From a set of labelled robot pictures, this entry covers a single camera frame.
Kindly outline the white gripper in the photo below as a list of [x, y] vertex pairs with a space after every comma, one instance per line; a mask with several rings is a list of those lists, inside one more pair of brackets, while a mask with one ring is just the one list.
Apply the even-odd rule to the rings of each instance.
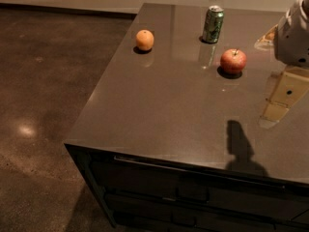
[[287, 65], [267, 98], [259, 120], [262, 128], [278, 124], [309, 92], [309, 0], [295, 0], [285, 15], [258, 39], [259, 50], [274, 48], [275, 58]]

